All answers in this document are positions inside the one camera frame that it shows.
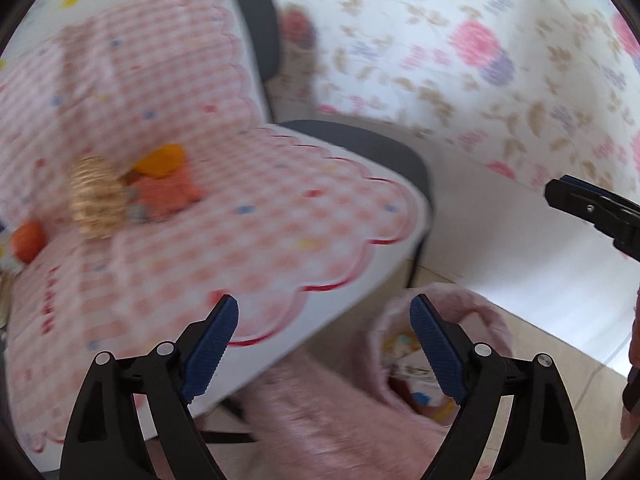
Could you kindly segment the right hand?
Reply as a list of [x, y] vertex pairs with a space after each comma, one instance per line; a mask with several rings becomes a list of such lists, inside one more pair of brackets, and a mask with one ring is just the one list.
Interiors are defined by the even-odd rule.
[[[637, 292], [636, 306], [634, 307], [634, 324], [632, 324], [631, 343], [629, 348], [629, 361], [634, 367], [640, 367], [640, 292]], [[624, 440], [629, 440], [639, 428], [639, 416], [629, 413], [626, 408], [622, 411], [620, 419], [620, 435]]]

